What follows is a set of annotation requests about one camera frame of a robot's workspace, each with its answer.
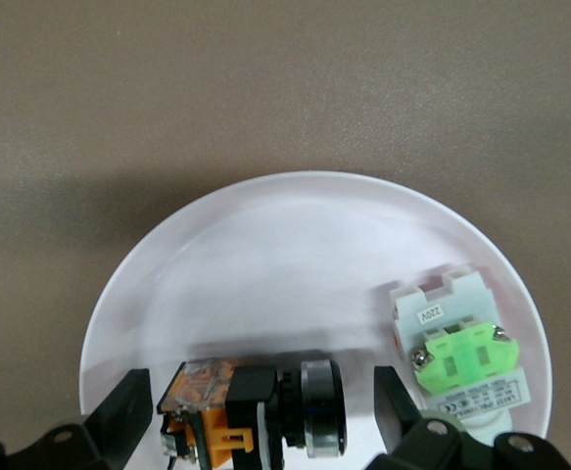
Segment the green labelled clear bottle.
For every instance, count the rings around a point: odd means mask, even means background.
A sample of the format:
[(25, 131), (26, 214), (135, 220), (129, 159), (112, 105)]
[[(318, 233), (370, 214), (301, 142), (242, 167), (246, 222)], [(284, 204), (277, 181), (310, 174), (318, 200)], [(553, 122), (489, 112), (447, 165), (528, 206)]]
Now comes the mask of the green labelled clear bottle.
[(511, 411), (531, 400), (519, 342), (508, 336), (493, 290), (463, 266), (439, 287), (389, 293), (394, 338), (428, 411), (456, 418), (484, 445), (512, 428)]

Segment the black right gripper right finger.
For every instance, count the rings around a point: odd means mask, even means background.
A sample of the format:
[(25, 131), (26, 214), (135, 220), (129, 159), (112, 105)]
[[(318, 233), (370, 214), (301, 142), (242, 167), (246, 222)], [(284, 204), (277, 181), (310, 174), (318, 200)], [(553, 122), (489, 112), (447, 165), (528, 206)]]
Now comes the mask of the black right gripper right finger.
[(370, 470), (571, 470), (549, 441), (507, 432), (484, 445), (450, 414), (425, 416), (392, 366), (374, 368), (374, 415), (386, 451)]

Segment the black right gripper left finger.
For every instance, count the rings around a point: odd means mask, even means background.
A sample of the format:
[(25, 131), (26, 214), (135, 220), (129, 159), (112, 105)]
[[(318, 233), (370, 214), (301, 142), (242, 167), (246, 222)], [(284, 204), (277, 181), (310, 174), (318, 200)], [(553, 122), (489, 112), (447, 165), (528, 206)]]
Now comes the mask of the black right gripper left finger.
[(82, 422), (59, 425), (9, 454), (0, 470), (123, 470), (151, 423), (151, 380), (131, 369)]

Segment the pink round plate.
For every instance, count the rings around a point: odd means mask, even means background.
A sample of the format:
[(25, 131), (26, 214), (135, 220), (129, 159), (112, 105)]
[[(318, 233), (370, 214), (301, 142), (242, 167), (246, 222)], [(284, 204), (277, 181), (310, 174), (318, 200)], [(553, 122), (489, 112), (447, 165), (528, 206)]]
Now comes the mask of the pink round plate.
[(178, 365), (245, 356), (291, 366), (333, 357), (346, 392), (340, 458), (285, 455), (286, 470), (363, 470), (384, 445), (373, 416), (373, 369), (393, 365), (415, 386), (395, 346), (389, 291), (436, 286), (478, 269), (504, 329), (519, 338), (529, 403), (516, 431), (544, 436), (552, 401), (546, 334), (523, 281), (500, 249), (442, 204), (403, 186), (339, 172), (291, 172), (211, 193), (149, 233), (116, 270), (90, 320), (80, 361), (80, 407), (90, 412), (132, 368), (159, 398)]

